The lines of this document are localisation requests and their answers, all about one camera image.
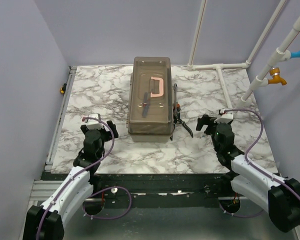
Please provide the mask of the beige plastic tool box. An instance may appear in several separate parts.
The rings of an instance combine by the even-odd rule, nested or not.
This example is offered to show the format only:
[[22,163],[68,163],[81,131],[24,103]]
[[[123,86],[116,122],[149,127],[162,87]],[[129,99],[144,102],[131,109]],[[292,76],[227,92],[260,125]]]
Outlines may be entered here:
[[[147,116],[142,117],[144,93],[152,79]],[[130,77],[127,132],[134,142],[165,143],[173,135],[173,87],[168,57],[134,58]]]

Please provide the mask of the blue red tester screwdriver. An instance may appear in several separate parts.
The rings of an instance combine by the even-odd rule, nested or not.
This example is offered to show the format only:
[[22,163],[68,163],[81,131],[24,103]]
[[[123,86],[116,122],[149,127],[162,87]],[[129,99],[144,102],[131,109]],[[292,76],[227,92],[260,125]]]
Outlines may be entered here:
[[142,102],[142,107],[143,107],[142,117],[143,118],[145,118],[147,116],[147,114],[148,114],[148,109],[149,109],[148,95],[149,95],[149,93],[145,92],[144,96],[143,96],[143,102]]

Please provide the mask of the blue handled screwdriver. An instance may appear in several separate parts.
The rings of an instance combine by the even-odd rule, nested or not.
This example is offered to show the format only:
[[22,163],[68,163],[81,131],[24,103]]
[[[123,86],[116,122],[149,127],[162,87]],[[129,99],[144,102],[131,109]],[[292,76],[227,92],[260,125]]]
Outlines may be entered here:
[[149,79],[149,86],[148,86],[148,90],[144,93],[144,96],[143,96],[143,103],[142,103],[142,106],[143,106],[143,110],[142,110],[142,117],[143,118],[146,118],[147,117],[147,114],[148,114],[148,110],[149,110],[149,106],[150,106],[150,95],[153,91],[153,83],[152,83],[152,79],[150,78]]

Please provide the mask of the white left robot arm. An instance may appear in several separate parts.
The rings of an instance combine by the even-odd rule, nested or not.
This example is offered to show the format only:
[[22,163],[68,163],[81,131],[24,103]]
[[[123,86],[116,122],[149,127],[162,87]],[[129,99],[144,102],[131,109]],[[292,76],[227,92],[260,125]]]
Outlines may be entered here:
[[40,206],[27,211],[22,238],[24,240],[61,240],[65,228],[80,205],[88,198],[97,197],[101,185],[92,180],[101,161],[110,152],[105,143],[119,137],[116,125],[108,120],[92,121],[84,117],[80,129],[84,134],[83,147],[73,161],[73,167],[61,185]]

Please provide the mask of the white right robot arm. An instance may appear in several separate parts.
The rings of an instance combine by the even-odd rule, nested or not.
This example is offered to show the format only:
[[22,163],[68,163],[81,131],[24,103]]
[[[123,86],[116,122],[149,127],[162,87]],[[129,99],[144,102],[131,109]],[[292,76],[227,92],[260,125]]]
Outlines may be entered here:
[[229,170],[230,178],[220,183],[220,191],[231,196],[240,194],[257,204],[272,223],[287,233],[300,226],[300,182],[286,179],[259,166],[234,144],[230,120],[204,114],[197,119],[196,130],[206,126],[219,163]]

